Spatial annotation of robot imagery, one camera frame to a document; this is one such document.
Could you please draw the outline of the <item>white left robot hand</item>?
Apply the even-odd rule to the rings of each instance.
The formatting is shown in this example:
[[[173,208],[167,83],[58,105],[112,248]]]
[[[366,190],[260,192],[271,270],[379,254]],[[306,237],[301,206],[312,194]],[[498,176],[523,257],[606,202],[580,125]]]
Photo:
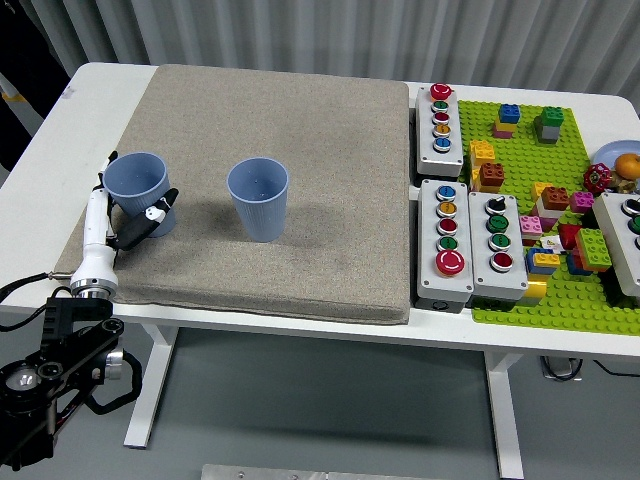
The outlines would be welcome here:
[[[98,174],[86,211],[83,258],[72,274],[74,297],[112,298],[118,287],[114,262],[149,237],[161,237],[176,225],[168,167],[156,154],[113,152]]]

